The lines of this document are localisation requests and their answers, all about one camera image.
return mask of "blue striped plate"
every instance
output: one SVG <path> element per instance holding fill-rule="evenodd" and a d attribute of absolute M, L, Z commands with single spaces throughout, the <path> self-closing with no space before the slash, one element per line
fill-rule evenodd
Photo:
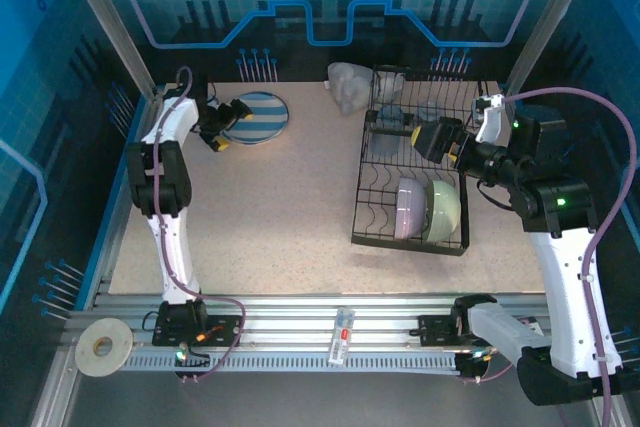
<path fill-rule="evenodd" d="M 239 120 L 222 136 L 232 142 L 254 145 L 277 137 L 289 122 L 289 109 L 284 101 L 268 92 L 249 92 L 238 97 L 253 112 L 253 119 Z"/>

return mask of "speckled countertop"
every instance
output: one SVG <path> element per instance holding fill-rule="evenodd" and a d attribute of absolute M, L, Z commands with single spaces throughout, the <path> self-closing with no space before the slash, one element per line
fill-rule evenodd
<path fill-rule="evenodd" d="M 217 84 L 228 101 L 253 90 L 285 100 L 290 121 L 263 145 L 215 154 L 189 135 L 188 238 L 203 292 L 221 294 L 529 292 L 542 277 L 517 216 L 468 181 L 471 245 L 461 257 L 350 243 L 364 112 L 343 117 L 317 83 Z M 505 192 L 492 195 L 506 200 Z M 149 227 L 129 217 L 110 292 L 160 293 Z"/>

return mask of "dish rack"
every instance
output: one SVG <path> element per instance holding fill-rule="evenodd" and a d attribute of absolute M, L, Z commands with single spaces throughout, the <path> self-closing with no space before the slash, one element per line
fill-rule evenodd
<path fill-rule="evenodd" d="M 386 89 L 393 89 L 393 94 L 385 92 Z M 441 164 L 423 159 L 411 146 L 411 133 L 420 123 L 445 116 L 461 119 L 473 127 L 471 105 L 480 95 L 482 84 L 460 73 L 374 67 L 362 135 L 352 243 L 454 256 L 466 251 L 469 247 L 466 179 L 447 156 Z M 426 242 L 421 234 L 406 240 L 394 238 L 401 177 L 415 179 L 422 187 L 429 180 L 443 180 L 455 187 L 460 196 L 461 215 L 451 237 L 436 243 Z"/>

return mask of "glass panel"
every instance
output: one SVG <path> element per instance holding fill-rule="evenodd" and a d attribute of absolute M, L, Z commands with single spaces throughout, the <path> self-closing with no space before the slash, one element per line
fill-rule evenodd
<path fill-rule="evenodd" d="M 523 91 L 551 85 L 586 89 L 611 100 L 640 135 L 640 11 L 638 0 L 573 0 L 529 76 Z M 580 97 L 558 95 L 531 103 L 558 108 L 572 131 L 568 156 L 572 169 L 593 190 L 602 221 L 620 188 L 629 162 L 627 136 L 616 117 Z M 640 252 L 640 176 L 612 227 L 598 246 L 598 269 L 612 332 L 631 328 L 640 335 L 638 269 Z M 626 340 L 626 334 L 615 337 Z M 620 346 L 623 361 L 640 369 L 633 349 Z"/>
<path fill-rule="evenodd" d="M 512 62 L 547 0 L 113 0 L 154 78 L 214 50 L 217 80 L 241 81 L 246 63 L 276 60 L 279 80 L 320 80 L 334 57 L 355 63 L 463 68 L 469 50 Z M 254 55 L 251 48 L 258 52 Z M 268 48 L 270 57 L 264 54 Z M 491 67 L 508 72 L 509 65 Z M 256 80 L 263 80 L 258 70 Z"/>
<path fill-rule="evenodd" d="M 138 94 L 84 0 L 0 5 L 0 425 L 27 425 Z"/>

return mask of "tape roll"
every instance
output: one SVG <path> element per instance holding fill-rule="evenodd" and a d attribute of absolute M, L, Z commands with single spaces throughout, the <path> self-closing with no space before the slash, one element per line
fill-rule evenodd
<path fill-rule="evenodd" d="M 105 377 L 124 365 L 131 349 L 133 332 L 127 324 L 119 319 L 100 319 L 80 336 L 76 346 L 76 365 L 85 375 Z"/>

